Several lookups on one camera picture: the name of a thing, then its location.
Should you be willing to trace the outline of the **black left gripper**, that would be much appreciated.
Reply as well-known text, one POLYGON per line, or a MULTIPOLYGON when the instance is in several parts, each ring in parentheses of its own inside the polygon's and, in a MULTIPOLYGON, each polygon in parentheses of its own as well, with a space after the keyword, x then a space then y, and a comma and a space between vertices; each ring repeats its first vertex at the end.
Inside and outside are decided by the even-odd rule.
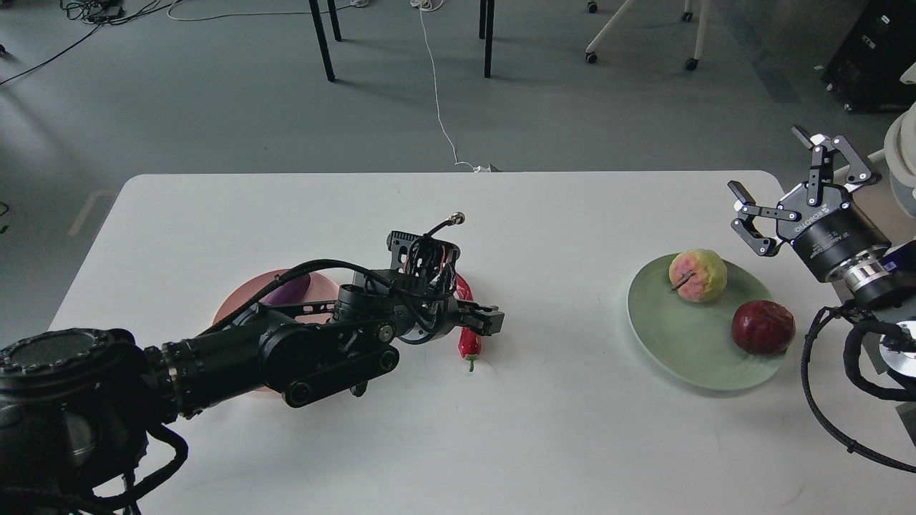
POLYGON ((492 336, 501 332, 505 314, 494 306, 472 303, 454 294, 447 300, 429 301, 413 307, 408 332, 398 337, 408 345, 422 345, 451 333, 464 325, 475 335, 492 336))

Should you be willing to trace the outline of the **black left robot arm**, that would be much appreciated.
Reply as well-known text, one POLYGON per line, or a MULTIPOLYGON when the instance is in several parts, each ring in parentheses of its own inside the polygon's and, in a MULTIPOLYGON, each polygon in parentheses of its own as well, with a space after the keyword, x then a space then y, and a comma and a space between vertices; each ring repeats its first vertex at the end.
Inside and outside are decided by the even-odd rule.
POLYGON ((198 336, 140 348, 128 330, 71 328, 2 350, 2 512, 137 514, 187 460, 170 430, 266 387, 291 408, 360 396, 418 345, 464 327, 499 333, 494 306, 458 296, 457 245, 390 232, 391 263, 311 260, 276 275, 198 336))

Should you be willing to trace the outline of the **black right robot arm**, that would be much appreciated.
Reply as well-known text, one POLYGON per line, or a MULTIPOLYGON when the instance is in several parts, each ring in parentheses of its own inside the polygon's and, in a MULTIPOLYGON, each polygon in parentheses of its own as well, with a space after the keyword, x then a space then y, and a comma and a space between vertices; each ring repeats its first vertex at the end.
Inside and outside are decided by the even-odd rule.
POLYGON ((877 167, 844 136, 810 134, 793 126, 811 156, 808 174, 775 206, 760 205, 730 180, 736 196, 733 231, 757 254, 772 257, 788 245, 819 283, 843 283, 851 299, 823 307, 804 336, 801 384, 818 423, 855 453, 907 473, 909 463, 885 456, 836 427, 812 394, 809 368, 814 342, 835 319, 850 323, 843 346, 845 375, 854 387, 883 401, 912 403, 914 394, 914 244, 890 239, 854 201, 854 192, 881 179, 877 167))

